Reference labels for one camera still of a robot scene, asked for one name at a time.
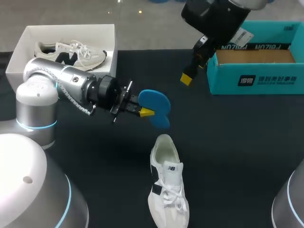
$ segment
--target new balance logo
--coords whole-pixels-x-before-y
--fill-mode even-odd
[[[55,62],[58,62],[58,63],[64,62],[66,65],[73,66],[75,64],[75,62],[77,61],[77,59],[78,59],[78,56],[77,56],[76,52],[72,55],[71,58],[70,58],[70,54],[69,53],[67,53],[67,52],[61,52],[59,54],[59,56],[57,56]]]
[[[168,167],[168,170],[174,171],[174,170],[175,170],[175,167],[169,166],[169,167]]]

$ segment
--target white sneaker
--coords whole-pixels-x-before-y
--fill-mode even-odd
[[[88,71],[98,68],[106,58],[106,51],[88,47],[79,41],[72,40],[70,44],[55,43],[35,45],[35,57],[45,58],[77,69]]]
[[[182,181],[183,163],[170,136],[160,135],[150,156],[153,185],[148,197],[151,215],[158,228],[186,228],[189,204]]]

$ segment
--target teal shoe box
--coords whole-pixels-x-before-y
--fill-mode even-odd
[[[208,62],[214,95],[304,94],[304,23],[245,21],[244,47],[222,46]]]

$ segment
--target cable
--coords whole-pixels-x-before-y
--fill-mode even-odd
[[[30,70],[28,72],[28,74],[31,76],[33,73],[35,73],[36,71],[41,70],[44,71],[45,73],[49,74],[57,83],[57,86],[62,90],[62,92],[64,93],[64,95],[67,97],[67,99],[76,106],[76,108],[78,108],[81,112],[87,114],[87,115],[93,115],[95,109],[96,109],[96,105],[93,106],[93,109],[91,111],[87,110],[86,108],[82,107],[76,100],[74,100],[72,98],[72,96],[68,93],[68,91],[64,88],[64,86],[61,84],[61,82],[59,81],[59,79],[48,69],[43,68],[43,67],[36,67],[32,70]]]

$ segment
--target floor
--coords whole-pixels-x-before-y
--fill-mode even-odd
[[[184,4],[176,0],[0,0],[0,51],[12,51],[27,25],[113,23],[120,50],[192,48],[201,34],[181,18]],[[304,20],[304,7],[298,0],[275,0],[251,12],[248,19]]]

